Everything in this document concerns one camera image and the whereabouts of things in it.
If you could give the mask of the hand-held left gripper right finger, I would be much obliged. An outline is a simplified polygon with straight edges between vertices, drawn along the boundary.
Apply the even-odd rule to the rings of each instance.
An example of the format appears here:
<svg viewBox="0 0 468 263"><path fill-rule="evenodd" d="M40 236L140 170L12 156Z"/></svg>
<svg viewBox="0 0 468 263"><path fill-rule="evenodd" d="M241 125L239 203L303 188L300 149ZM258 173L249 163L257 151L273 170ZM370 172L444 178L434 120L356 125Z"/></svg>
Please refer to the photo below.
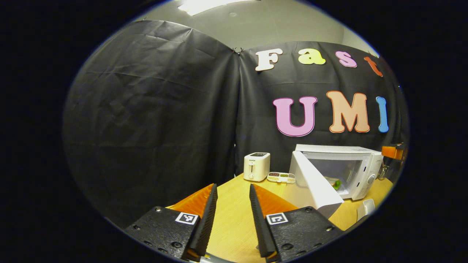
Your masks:
<svg viewBox="0 0 468 263"><path fill-rule="evenodd" d="M344 233L315 208L298 208L259 185L250 185L249 198L259 253L267 263L296 261Z"/></svg>

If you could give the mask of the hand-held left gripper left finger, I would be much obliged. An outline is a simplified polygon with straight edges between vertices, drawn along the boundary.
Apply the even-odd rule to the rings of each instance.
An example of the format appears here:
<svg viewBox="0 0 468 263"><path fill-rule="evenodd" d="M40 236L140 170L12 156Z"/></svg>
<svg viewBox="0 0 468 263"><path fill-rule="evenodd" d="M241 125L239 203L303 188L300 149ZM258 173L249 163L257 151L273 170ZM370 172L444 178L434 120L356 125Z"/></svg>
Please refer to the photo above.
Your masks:
<svg viewBox="0 0 468 263"><path fill-rule="evenodd" d="M217 200L217 185L210 184L169 208L151 208L124 231L154 251L199 262L206 255Z"/></svg>

